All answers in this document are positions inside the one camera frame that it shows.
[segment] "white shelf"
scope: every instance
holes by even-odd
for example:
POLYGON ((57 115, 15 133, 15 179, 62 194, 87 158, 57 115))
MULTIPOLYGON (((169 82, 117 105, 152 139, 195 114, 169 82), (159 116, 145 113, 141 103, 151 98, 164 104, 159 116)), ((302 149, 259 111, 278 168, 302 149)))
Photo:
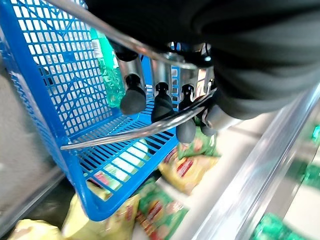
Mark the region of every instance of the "white shelf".
POLYGON ((320 190, 301 185, 284 217, 284 222, 304 237, 320 240, 319 216, 320 190))
MULTIPOLYGON (((157 183, 161 185, 166 193, 175 200, 180 201, 189 209, 170 240, 188 240, 194 236, 258 140, 259 138, 255 136, 240 133, 232 129, 222 132, 217 138, 217 149, 222 154, 222 157, 219 162, 204 175, 200 184, 195 187, 190 196, 179 192, 163 178, 158 179, 157 183)), ((132 239, 148 239, 139 224, 135 226, 132 239)))
POLYGON ((263 113, 255 118, 245 120, 232 128, 248 131, 254 134, 262 135, 269 127, 272 120, 277 115, 277 111, 263 113))

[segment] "snack bag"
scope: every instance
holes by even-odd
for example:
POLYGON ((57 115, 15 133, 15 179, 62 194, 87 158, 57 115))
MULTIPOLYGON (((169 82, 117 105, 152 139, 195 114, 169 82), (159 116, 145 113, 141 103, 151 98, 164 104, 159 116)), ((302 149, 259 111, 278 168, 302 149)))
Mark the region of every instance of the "snack bag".
POLYGON ((192 157, 197 155, 206 155, 219 157, 216 151, 216 136, 206 136, 201 132, 199 126, 196 127, 194 140, 190 144, 179 143, 177 146, 178 157, 192 157))
POLYGON ((141 196, 137 221, 151 240, 169 240, 188 210, 167 195, 154 178, 148 179, 137 192, 141 196))
MULTIPOLYGON (((92 183, 88 183, 88 186, 99 198, 108 199, 109 193, 106 190, 92 183)), ((66 240, 130 240, 139 198, 139 195, 129 198, 112 216, 103 221, 92 221, 86 216, 81 201, 75 194, 62 226, 62 234, 66 240)))
POLYGON ((63 240, 56 226, 42 220, 20 220, 8 240, 63 240))
POLYGON ((104 231, 100 234, 102 240, 132 239, 139 199, 139 194, 132 196, 111 217, 105 220, 104 231))
POLYGON ((158 169, 164 178, 179 191, 190 195, 198 185, 205 172, 218 161, 214 156, 191 156, 178 159, 177 148, 174 148, 159 164, 158 169))

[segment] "black sleeve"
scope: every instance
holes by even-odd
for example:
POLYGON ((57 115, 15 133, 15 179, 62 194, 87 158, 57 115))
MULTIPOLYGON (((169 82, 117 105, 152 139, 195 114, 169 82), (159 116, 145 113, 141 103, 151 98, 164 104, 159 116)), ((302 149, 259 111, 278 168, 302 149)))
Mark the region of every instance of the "black sleeve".
POLYGON ((320 1, 211 1, 192 19, 213 47, 219 106, 248 119, 320 80, 320 1))
POLYGON ((155 47, 211 44, 216 99, 235 118, 277 110, 319 82, 319 0, 86 1, 95 15, 155 47))

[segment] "shopping basket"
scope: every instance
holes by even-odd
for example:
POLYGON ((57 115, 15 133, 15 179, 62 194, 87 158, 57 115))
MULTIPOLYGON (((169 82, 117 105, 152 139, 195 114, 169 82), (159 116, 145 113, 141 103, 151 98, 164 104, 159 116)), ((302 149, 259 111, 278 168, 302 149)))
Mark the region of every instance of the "shopping basket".
MULTIPOLYGON (((84 6, 81 0, 75 2, 84 6)), ((149 125, 154 102, 152 86, 147 85, 144 112, 124 116, 109 107, 90 26, 46 1, 0 1, 0 53, 45 146, 90 219, 111 216, 177 144, 175 130, 169 129, 143 139, 61 150, 70 143, 149 125), (108 199, 96 196, 89 181, 106 189, 108 199)), ((147 57, 142 66, 151 84, 147 57)), ((178 78, 179 69, 172 67, 175 106, 178 78)))

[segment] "green plastic bottle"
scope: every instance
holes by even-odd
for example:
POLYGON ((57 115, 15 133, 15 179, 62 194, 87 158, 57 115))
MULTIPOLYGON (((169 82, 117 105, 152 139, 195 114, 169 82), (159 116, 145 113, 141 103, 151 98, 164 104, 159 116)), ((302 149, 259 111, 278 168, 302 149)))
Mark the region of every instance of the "green plastic bottle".
POLYGON ((90 35, 93 54, 103 77, 107 103, 112 108, 119 108, 125 89, 115 52, 103 33, 92 27, 90 35))

